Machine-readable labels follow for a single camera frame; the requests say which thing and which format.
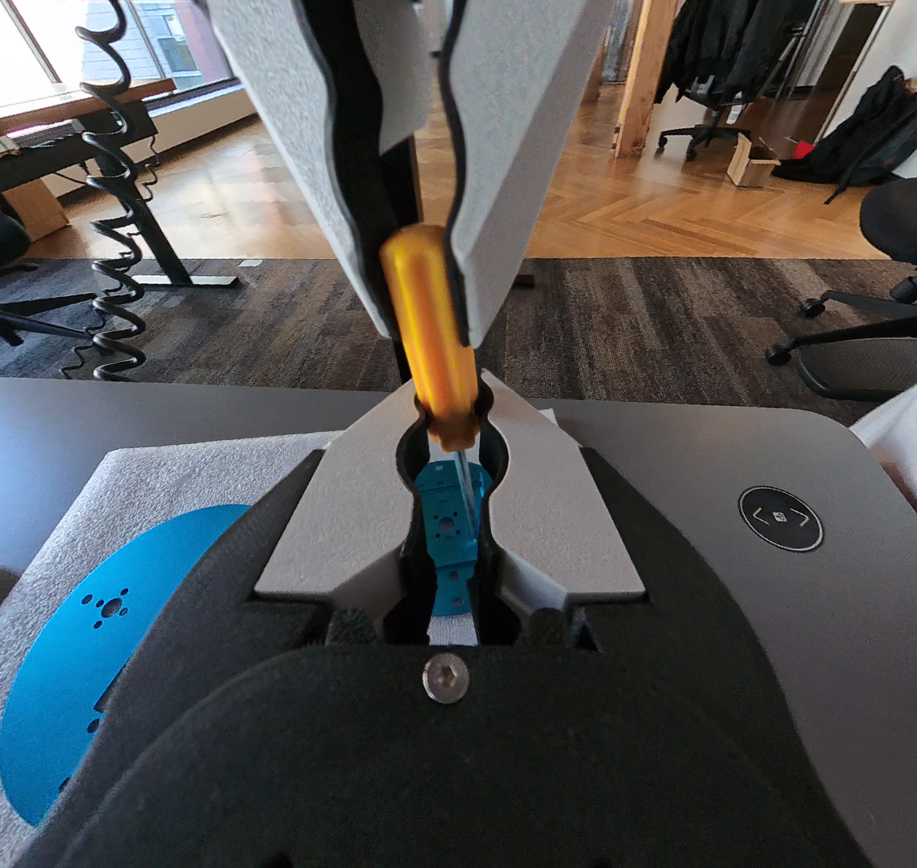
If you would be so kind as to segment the blue oval plate with slot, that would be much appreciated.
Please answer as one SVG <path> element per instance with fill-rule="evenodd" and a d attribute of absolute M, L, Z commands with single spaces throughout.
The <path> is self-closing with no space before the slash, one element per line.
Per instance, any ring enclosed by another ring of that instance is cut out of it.
<path fill-rule="evenodd" d="M 40 631 L 6 700 L 2 784 L 35 827 L 105 719 L 115 682 L 161 609 L 244 504 L 192 510 L 127 542 L 87 575 Z"/>

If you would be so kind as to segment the white foam sheet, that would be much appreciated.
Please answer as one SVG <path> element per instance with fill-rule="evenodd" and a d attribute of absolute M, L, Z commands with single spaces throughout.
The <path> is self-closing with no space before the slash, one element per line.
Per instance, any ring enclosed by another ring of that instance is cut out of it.
<path fill-rule="evenodd" d="M 105 651 L 125 641 L 127 656 L 142 651 L 143 668 L 117 698 L 131 703 L 117 724 L 138 731 L 125 749 L 126 762 L 139 754 L 201 700 L 269 658 L 304 647 L 326 625 L 330 601 L 258 599 L 254 584 L 272 552 L 256 544 L 257 566 L 239 599 L 229 592 L 241 574 L 238 558 L 193 588 L 180 588 L 198 559 L 230 526 L 230 514 L 256 504 L 313 451 L 325 449 L 338 432 L 262 437 L 191 445 L 126 448 L 108 453 L 61 522 L 2 603 L 2 716 L 17 673 L 40 633 L 86 577 L 101 573 L 109 556 L 159 527 L 176 537 L 175 519 L 194 525 L 213 518 L 215 536 L 189 536 L 175 549 L 156 551 L 150 561 L 126 567 L 128 587 L 146 591 L 166 577 L 165 600 L 128 614 L 128 626 L 103 627 Z"/>

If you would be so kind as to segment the black backpack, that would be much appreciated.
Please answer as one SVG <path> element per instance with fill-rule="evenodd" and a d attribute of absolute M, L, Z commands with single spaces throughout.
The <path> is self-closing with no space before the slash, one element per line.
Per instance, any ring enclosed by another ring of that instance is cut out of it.
<path fill-rule="evenodd" d="M 887 181 L 915 149 L 915 84 L 892 65 L 865 91 L 846 120 L 804 157 L 782 160 L 772 175 L 833 185 L 829 204 L 849 187 Z"/>

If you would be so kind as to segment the chair with black jackets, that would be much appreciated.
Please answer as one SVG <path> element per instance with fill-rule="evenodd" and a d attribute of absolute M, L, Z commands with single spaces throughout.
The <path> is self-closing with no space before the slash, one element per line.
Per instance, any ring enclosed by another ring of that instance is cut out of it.
<path fill-rule="evenodd" d="M 712 111 L 702 125 L 665 131 L 690 136 L 685 160 L 696 157 L 700 142 L 735 138 L 739 132 L 719 123 L 734 106 L 748 106 L 767 90 L 786 49 L 810 19 L 817 0 L 686 0 L 671 28 L 655 102 L 674 86 L 678 98 Z"/>

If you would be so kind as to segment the black stand base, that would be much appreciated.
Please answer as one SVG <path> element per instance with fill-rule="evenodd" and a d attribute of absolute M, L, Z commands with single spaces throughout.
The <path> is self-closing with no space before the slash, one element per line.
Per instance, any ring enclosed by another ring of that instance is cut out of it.
<path fill-rule="evenodd" d="M 22 332 L 61 336 L 91 343 L 94 335 L 83 329 L 34 320 L 33 316 L 69 307 L 77 303 L 93 301 L 95 297 L 96 295 L 93 292 L 89 292 L 50 299 L 2 303 L 1 338 L 11 347 L 23 345 L 24 341 L 19 335 Z"/>

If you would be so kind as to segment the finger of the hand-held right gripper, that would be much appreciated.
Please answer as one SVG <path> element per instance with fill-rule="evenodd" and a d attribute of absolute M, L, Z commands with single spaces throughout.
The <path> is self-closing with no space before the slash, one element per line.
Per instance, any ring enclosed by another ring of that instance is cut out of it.
<path fill-rule="evenodd" d="M 208 15 L 382 335 L 397 324 L 380 250 L 397 231 L 381 155 L 427 121 L 419 0 L 193 0 Z"/>
<path fill-rule="evenodd" d="M 520 268 L 616 0 L 454 0 L 439 83 L 456 158 L 446 234 L 463 342 Z"/>

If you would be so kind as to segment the large window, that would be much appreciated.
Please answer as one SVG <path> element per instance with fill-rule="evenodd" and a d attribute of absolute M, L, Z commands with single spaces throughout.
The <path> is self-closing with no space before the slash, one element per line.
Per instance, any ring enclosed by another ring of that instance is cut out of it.
<path fill-rule="evenodd" d="M 105 0 L 10 0 L 63 86 L 111 83 L 116 63 L 77 36 L 84 26 L 101 30 L 114 22 Z M 238 83 L 211 26 L 190 0 L 123 0 L 126 33 L 114 49 L 134 83 L 171 79 L 179 96 Z M 2 102 L 26 101 L 51 89 L 49 74 L 22 33 L 2 10 Z"/>

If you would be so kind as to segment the yellow handled screwdriver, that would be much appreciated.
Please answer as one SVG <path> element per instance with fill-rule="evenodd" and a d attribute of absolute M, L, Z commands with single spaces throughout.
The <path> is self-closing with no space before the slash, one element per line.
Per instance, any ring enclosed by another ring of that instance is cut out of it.
<path fill-rule="evenodd" d="M 445 229 L 426 223 L 400 229 L 383 244 L 381 261 L 416 395 L 430 419 L 430 436 L 453 454 L 469 531 L 477 536 L 480 513 L 466 453 L 480 432 L 478 377 L 474 352 L 459 334 Z"/>

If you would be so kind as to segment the open cardboard box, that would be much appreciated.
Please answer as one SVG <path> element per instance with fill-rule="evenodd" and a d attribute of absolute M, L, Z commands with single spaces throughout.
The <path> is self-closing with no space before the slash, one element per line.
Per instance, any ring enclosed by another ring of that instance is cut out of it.
<path fill-rule="evenodd" d="M 779 164 L 780 159 L 763 138 L 751 138 L 741 132 L 737 136 L 736 150 L 727 175 L 738 188 L 761 189 Z"/>

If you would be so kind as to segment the brown cardboard box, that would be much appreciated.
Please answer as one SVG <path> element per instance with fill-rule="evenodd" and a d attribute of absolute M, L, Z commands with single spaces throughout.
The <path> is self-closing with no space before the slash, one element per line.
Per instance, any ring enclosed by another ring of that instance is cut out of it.
<path fill-rule="evenodd" d="M 63 206 L 42 179 L 4 191 L 3 195 L 34 242 L 71 224 Z"/>

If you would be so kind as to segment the black office chair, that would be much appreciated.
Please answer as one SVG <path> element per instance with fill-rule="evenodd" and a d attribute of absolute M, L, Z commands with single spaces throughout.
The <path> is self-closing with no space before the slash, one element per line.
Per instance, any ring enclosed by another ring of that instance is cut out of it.
<path fill-rule="evenodd" d="M 1 214 L 1 275 L 35 271 L 37 265 L 23 261 L 32 244 L 26 229 L 14 218 Z"/>
<path fill-rule="evenodd" d="M 916 179 L 894 179 L 870 191 L 859 212 L 859 227 L 871 243 L 892 260 L 916 265 Z M 827 333 L 792 336 L 769 347 L 773 367 L 797 358 L 803 383 L 828 399 L 885 402 L 916 381 L 916 278 L 910 275 L 887 298 L 828 289 L 800 304 L 809 319 L 829 301 L 884 317 Z"/>

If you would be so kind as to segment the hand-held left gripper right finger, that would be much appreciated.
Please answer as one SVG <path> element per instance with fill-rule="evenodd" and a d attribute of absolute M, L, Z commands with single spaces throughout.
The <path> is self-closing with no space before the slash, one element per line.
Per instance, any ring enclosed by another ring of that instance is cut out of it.
<path fill-rule="evenodd" d="M 492 404 L 479 459 L 492 478 L 497 593 L 519 615 L 640 599 L 645 586 L 578 443 L 483 371 Z"/>

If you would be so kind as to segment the round black desk control panel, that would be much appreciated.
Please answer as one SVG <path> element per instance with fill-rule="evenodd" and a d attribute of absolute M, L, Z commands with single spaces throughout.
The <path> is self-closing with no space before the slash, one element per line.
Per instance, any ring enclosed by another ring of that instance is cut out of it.
<path fill-rule="evenodd" d="M 816 512 L 784 489 L 751 487 L 740 495 L 738 508 L 748 528 L 778 549 L 808 553 L 823 542 L 824 528 Z"/>

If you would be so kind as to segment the small blue plate with bracket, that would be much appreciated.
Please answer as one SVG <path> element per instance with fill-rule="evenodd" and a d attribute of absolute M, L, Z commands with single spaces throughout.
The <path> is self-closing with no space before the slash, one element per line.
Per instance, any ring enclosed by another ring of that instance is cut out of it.
<path fill-rule="evenodd" d="M 418 474 L 427 552 L 437 574 L 435 617 L 472 611 L 468 583 L 478 560 L 478 535 L 469 517 L 452 459 L 429 462 Z"/>

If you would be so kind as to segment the wooden pillar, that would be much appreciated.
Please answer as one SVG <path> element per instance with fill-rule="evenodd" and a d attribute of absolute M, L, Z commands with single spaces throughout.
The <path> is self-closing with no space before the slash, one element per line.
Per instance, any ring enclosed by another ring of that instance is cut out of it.
<path fill-rule="evenodd" d="M 679 0 L 642 0 L 625 83 L 614 156 L 641 156 L 647 142 L 659 78 Z"/>

